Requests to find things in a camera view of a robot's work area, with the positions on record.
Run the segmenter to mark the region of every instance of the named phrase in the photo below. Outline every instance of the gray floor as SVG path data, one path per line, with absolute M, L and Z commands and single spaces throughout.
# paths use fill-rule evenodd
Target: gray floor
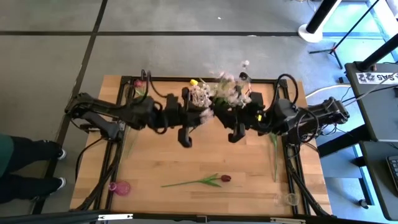
M 93 29 L 100 0 L 51 1 L 3 0 L 0 2 L 2 30 Z M 366 10 L 366 5 L 342 3 L 325 26 L 325 32 L 345 32 Z M 105 10 L 100 30 L 218 30 L 296 32 L 310 20 L 313 11 L 306 2 L 290 0 L 112 0 Z M 379 32 L 372 17 L 366 17 L 356 32 Z M 80 69 L 89 37 L 0 36 L 0 132 L 32 139 L 53 139 L 75 78 Z M 302 80 L 308 94 L 336 84 L 344 75 L 328 54 L 308 51 L 330 48 L 340 38 L 325 38 L 309 44 L 299 37 L 97 37 L 81 91 L 93 96 L 100 90 L 103 75 L 137 75 L 140 69 L 163 77 L 212 77 L 211 72 L 237 74 L 241 62 L 249 60 L 253 78 L 276 78 L 290 73 Z M 384 41 L 381 38 L 350 38 L 338 49 L 342 63 L 363 60 Z M 383 61 L 393 62 L 388 55 Z M 340 99 L 345 88 L 324 91 L 308 99 L 319 103 L 329 96 Z M 348 108 L 351 118 L 342 125 L 350 130 L 363 123 L 356 105 Z M 73 126 L 64 147 L 68 159 L 58 163 L 55 175 L 68 179 L 61 192 L 52 195 L 45 213 L 68 210 L 73 192 L 75 161 L 84 147 L 86 134 Z M 43 163 L 21 173 L 40 176 Z M 346 185 L 328 181 L 329 185 Z M 349 187 L 358 191 L 358 186 Z M 342 218 L 360 219 L 362 208 L 345 213 L 334 193 L 332 209 Z M 15 200 L 0 205 L 0 216 L 23 215 L 29 202 Z

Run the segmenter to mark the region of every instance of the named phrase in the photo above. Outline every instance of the white sticker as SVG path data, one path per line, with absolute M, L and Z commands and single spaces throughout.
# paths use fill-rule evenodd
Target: white sticker
M 359 81 L 359 84 L 379 84 L 383 80 L 385 80 L 392 73 L 381 73 L 381 72 L 364 72 L 357 73 L 356 78 Z M 398 84 L 398 74 L 395 74 L 388 78 L 383 84 Z

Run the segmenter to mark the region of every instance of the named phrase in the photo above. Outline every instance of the desk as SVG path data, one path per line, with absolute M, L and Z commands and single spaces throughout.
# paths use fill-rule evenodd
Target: desk
M 398 155 L 398 150 L 385 142 L 359 142 L 384 217 L 398 221 L 398 193 L 387 166 L 386 157 Z
M 351 83 L 355 96 L 366 93 L 374 87 L 374 85 L 359 83 L 356 73 L 360 71 L 356 69 L 355 64 L 347 63 L 345 67 L 347 78 Z M 377 64 L 376 67 L 376 73 L 389 73 L 389 75 L 398 70 L 398 66 L 393 64 L 381 63 Z M 392 85 L 383 84 L 378 88 L 387 86 Z M 398 98 L 396 98 L 393 89 L 370 93 L 359 100 L 358 105 L 365 124 L 351 130 L 348 134 L 319 146 L 321 157 L 357 144 L 359 141 L 398 142 L 398 113 L 396 111 Z
M 119 91 L 120 76 L 105 76 L 99 99 L 114 103 Z M 181 95 L 183 82 L 154 82 L 161 93 Z M 288 82 L 289 95 L 294 97 L 294 87 Z M 253 91 L 263 95 L 264 104 L 272 101 L 273 86 L 252 84 Z M 165 103 L 150 89 L 150 96 Z M 306 106 L 302 83 L 299 83 L 297 104 Z M 163 213 L 194 215 L 278 215 L 291 217 L 288 205 L 276 205 L 275 196 L 289 192 L 284 164 L 282 144 L 277 151 L 277 181 L 274 182 L 274 147 L 269 136 L 257 136 L 246 131 L 246 137 L 236 144 L 228 142 L 230 133 L 215 118 L 191 133 L 192 148 L 183 148 L 177 141 L 177 129 L 169 129 L 158 135 L 151 129 L 139 131 L 132 149 L 126 149 L 118 169 L 118 180 L 131 184 L 127 197 L 113 197 L 113 212 Z M 136 131 L 130 131 L 127 140 L 134 139 Z M 97 140 L 99 133 L 90 133 L 87 144 Z M 93 190 L 100 176 L 106 142 L 101 141 L 83 155 L 70 208 L 79 206 Z M 325 180 L 318 153 L 308 146 L 302 146 L 305 183 L 317 202 L 331 213 Z M 222 188 L 204 184 L 181 185 L 161 188 L 161 185 L 195 180 L 211 174 L 228 174 L 232 181 L 221 183 Z M 103 191 L 103 198 L 108 193 Z M 303 213 L 302 203 L 298 210 Z

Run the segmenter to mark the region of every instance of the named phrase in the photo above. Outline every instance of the tripod stand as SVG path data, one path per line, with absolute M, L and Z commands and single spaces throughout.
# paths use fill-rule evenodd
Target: tripod stand
M 340 66 L 340 69 L 343 69 L 343 66 L 340 62 L 340 59 L 337 56 L 336 49 L 338 46 L 349 36 L 349 34 L 355 29 L 355 27 L 365 18 L 365 16 L 373 9 L 373 7 L 379 2 L 379 0 L 376 0 L 371 7 L 362 15 L 362 17 L 354 24 L 354 26 L 346 33 L 346 35 L 336 44 L 333 44 L 333 47 L 331 49 L 326 49 L 326 50 L 316 50 L 316 51 L 311 51 L 309 52 L 310 54 L 317 54 L 317 53 L 324 53 L 324 52 L 329 52 L 329 54 L 333 54 L 337 60 L 338 65 Z

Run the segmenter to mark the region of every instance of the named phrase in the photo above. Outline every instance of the wooden tabletop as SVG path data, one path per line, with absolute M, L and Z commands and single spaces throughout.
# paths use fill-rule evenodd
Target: wooden tabletop
M 104 77 L 99 99 L 116 102 L 121 77 Z M 188 86 L 182 82 L 154 82 L 161 93 L 181 95 Z M 294 97 L 294 86 L 288 82 L 289 95 Z M 262 93 L 265 105 L 270 105 L 273 86 L 253 84 L 253 91 Z M 150 96 L 165 105 L 152 89 Z M 302 83 L 299 82 L 298 106 L 307 106 Z M 199 126 L 190 136 L 192 148 L 184 148 L 177 141 L 177 130 L 169 129 L 158 135 L 151 129 L 130 130 L 125 139 L 123 157 L 117 180 L 130 183 L 128 196 L 115 195 L 112 211 L 129 213 L 171 213 L 205 215 L 278 215 L 292 216 L 291 206 L 280 203 L 289 193 L 287 174 L 279 138 L 277 146 L 277 180 L 274 180 L 274 145 L 268 135 L 257 136 L 253 130 L 231 144 L 228 133 L 217 118 Z M 87 145 L 97 140 L 99 133 L 88 136 Z M 100 176 L 106 142 L 87 150 L 83 156 L 70 208 L 76 208 L 93 190 Z M 331 213 L 325 180 L 318 153 L 304 145 L 300 151 L 305 183 L 317 202 Z M 228 174 L 231 182 L 217 181 L 222 187 L 205 184 L 179 185 L 162 188 L 161 185 L 197 180 L 218 173 Z M 104 189 L 101 208 L 108 188 Z M 300 201 L 298 210 L 303 213 Z

